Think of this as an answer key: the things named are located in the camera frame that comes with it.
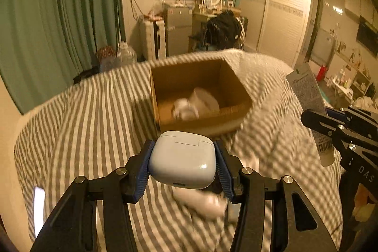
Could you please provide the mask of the white tape roll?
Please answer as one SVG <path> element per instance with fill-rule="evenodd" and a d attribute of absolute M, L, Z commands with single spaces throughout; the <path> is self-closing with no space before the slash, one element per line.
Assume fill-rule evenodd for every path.
<path fill-rule="evenodd" d="M 199 117 L 220 111 L 216 98 L 203 88 L 195 88 L 188 100 L 191 105 L 197 108 Z"/>

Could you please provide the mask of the white earbuds case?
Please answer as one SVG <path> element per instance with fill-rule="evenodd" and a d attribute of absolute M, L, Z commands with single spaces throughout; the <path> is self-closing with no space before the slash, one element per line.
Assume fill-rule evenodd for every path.
<path fill-rule="evenodd" d="M 166 185 L 204 189 L 215 179 L 213 141 L 189 132 L 164 132 L 152 149 L 149 172 L 156 181 Z"/>

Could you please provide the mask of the red fire extinguisher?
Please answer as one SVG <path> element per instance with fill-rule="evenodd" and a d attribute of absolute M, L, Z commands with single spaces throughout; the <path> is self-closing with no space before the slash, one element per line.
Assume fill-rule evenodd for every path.
<path fill-rule="evenodd" d="M 322 81 L 325 78 L 325 76 L 326 76 L 327 70 L 328 70 L 328 67 L 321 66 L 319 68 L 318 73 L 317 73 L 316 80 L 317 81 Z"/>

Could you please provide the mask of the grey checkered bed cover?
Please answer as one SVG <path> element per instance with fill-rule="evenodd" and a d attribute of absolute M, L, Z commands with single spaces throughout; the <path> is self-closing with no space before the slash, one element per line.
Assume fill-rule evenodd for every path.
<path fill-rule="evenodd" d="M 302 108 L 287 81 L 292 69 L 263 54 L 235 50 L 174 56 L 166 64 L 226 60 L 246 88 L 252 108 L 241 127 L 222 140 L 246 166 L 259 160 L 259 174 L 292 176 L 315 207 L 336 246 L 342 233 L 339 161 L 323 167 L 313 135 L 300 120 Z M 15 141 L 15 167 L 34 239 L 34 190 L 46 193 L 49 214 L 80 175 L 105 176 L 126 164 L 147 139 L 157 137 L 149 71 L 152 61 L 86 79 L 37 109 Z M 172 189 L 154 179 L 129 206 L 139 251 L 228 251 L 235 225 L 214 221 L 176 202 Z"/>

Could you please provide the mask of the brown cardboard box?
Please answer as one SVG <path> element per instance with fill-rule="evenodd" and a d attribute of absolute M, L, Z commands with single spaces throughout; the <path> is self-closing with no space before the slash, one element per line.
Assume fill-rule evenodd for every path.
<path fill-rule="evenodd" d="M 157 131 L 220 136 L 237 130 L 252 107 L 226 60 L 197 60 L 150 69 Z"/>

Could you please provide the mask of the chair with black clothes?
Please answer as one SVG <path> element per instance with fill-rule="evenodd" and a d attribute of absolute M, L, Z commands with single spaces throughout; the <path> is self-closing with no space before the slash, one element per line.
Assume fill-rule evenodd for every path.
<path fill-rule="evenodd" d="M 232 12 L 225 12 L 211 18 L 194 40 L 189 37 L 188 51 L 244 50 L 244 45 L 245 28 L 242 20 Z"/>

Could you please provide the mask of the white sliding wardrobe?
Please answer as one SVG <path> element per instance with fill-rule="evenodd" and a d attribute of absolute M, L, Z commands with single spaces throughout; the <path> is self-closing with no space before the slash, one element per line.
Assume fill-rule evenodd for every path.
<path fill-rule="evenodd" d="M 244 49 L 297 64 L 308 33 L 314 0 L 240 0 L 248 20 Z"/>

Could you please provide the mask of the clear large water bottle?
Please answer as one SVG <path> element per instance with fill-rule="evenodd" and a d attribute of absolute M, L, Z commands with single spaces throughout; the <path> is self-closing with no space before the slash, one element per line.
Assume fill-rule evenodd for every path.
<path fill-rule="evenodd" d="M 137 54 L 126 42 L 120 42 L 117 49 L 117 58 L 121 65 L 137 63 Z"/>

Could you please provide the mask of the small silver fridge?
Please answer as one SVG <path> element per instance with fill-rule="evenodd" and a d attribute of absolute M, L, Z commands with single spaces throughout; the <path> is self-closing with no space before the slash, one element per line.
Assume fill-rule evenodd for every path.
<path fill-rule="evenodd" d="M 164 19 L 167 56 L 187 53 L 192 33 L 192 10 L 187 6 L 166 6 Z"/>

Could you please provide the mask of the white hard suitcase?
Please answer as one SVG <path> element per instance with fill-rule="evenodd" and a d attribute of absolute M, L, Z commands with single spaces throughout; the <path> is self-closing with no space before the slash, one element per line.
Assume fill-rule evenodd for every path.
<path fill-rule="evenodd" d="M 145 60 L 162 60 L 167 56 L 164 20 L 140 22 L 142 55 Z"/>

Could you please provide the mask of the large green curtain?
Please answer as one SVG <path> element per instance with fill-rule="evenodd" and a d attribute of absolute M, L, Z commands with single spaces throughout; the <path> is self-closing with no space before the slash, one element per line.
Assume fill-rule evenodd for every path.
<path fill-rule="evenodd" d="M 1 78 L 27 113 L 125 38 L 121 0 L 1 0 Z"/>

